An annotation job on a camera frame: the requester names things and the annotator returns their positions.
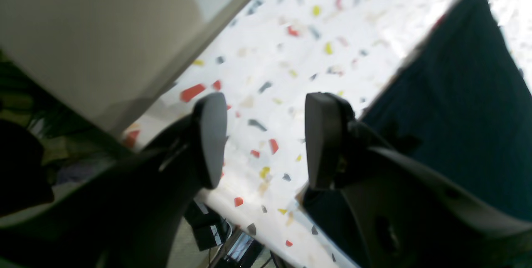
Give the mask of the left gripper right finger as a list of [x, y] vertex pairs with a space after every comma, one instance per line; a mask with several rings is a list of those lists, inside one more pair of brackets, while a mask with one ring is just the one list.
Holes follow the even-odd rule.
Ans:
[[305, 98], [308, 185], [341, 192], [372, 268], [531, 265], [531, 223], [397, 152], [331, 93]]

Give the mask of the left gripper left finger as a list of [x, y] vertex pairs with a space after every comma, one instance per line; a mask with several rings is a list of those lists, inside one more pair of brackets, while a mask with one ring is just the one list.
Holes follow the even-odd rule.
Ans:
[[227, 103], [215, 92], [44, 212], [1, 228], [1, 258], [23, 268], [165, 268], [188, 205], [222, 175]]

